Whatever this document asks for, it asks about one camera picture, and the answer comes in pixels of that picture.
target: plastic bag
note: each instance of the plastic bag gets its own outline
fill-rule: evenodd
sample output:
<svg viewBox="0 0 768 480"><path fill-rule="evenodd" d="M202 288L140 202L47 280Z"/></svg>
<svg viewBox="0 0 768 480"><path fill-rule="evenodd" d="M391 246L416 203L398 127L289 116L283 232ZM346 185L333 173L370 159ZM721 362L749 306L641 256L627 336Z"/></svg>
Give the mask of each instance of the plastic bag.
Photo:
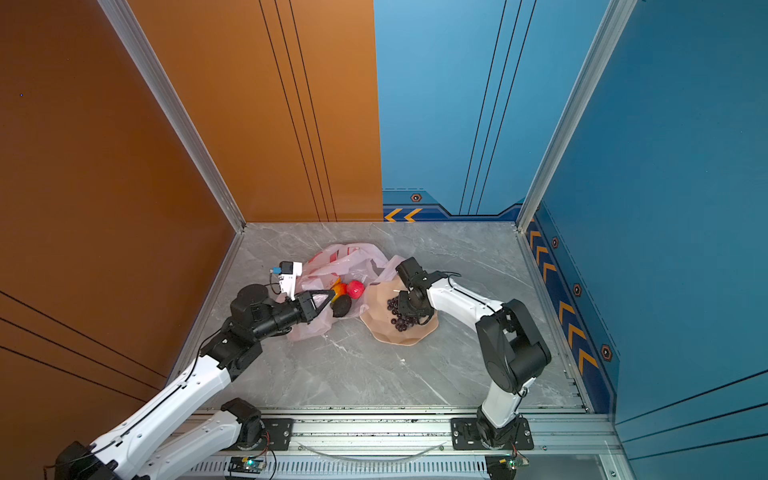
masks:
<svg viewBox="0 0 768 480"><path fill-rule="evenodd" d="M303 273L296 279L296 292L328 290L339 278L344 283L357 280L366 286L366 291L360 298L352 301L352 308L345 318L360 316L369 308L368 286L393 280L397 275L395 268L403 260L405 259L399 255L387 260L382 251L371 243L337 243L326 247L303 265ZM383 270L377 274L374 266ZM328 306L311 323L295 325L288 333L288 340L297 342L323 335L337 320L333 318L333 312Z"/></svg>

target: orange chevron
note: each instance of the orange chevron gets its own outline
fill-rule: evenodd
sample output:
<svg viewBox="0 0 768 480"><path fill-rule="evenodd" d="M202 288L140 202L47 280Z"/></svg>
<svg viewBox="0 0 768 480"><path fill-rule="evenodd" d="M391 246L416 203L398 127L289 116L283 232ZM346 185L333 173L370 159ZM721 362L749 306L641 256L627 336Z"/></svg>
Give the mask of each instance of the orange chevron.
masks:
<svg viewBox="0 0 768 480"><path fill-rule="evenodd" d="M394 217L396 214L399 214L401 210L402 210L402 208L396 208L396 209L392 210L391 212L389 212L389 215L387 215L384 218L389 220L390 222L396 222L397 220L393 219L392 217Z"/></svg>
<svg viewBox="0 0 768 480"><path fill-rule="evenodd" d="M576 312L574 311L574 308L570 305L568 305L566 302L560 302L560 324L563 324L563 310L567 310L568 312L573 313L576 315Z"/></svg>
<svg viewBox="0 0 768 480"><path fill-rule="evenodd" d="M586 353L584 350L579 349L578 350L578 371L580 374L584 375L584 361L587 360L589 363L594 365L596 369L599 369L598 361L594 359L592 355L589 353Z"/></svg>
<svg viewBox="0 0 768 480"><path fill-rule="evenodd" d="M576 335L579 335L583 339L587 339L586 335L584 335L584 331L582 331L579 328L576 328L573 323L568 325L568 345L571 346L571 348L574 347L574 333Z"/></svg>
<svg viewBox="0 0 768 480"><path fill-rule="evenodd" d="M553 272L557 272L558 269L554 268L554 265L551 263L544 262L544 284L547 283L547 270L552 270Z"/></svg>
<svg viewBox="0 0 768 480"><path fill-rule="evenodd" d="M549 253L547 247L536 247L536 265L541 264L541 252Z"/></svg>
<svg viewBox="0 0 768 480"><path fill-rule="evenodd" d="M422 211L421 208L415 209L413 212L411 212L410 214L406 215L406 220L409 221L409 222L415 222L416 220L413 220L413 216L416 215L420 211Z"/></svg>
<svg viewBox="0 0 768 480"><path fill-rule="evenodd" d="M533 237L540 237L541 232L531 232L531 251L533 251Z"/></svg>

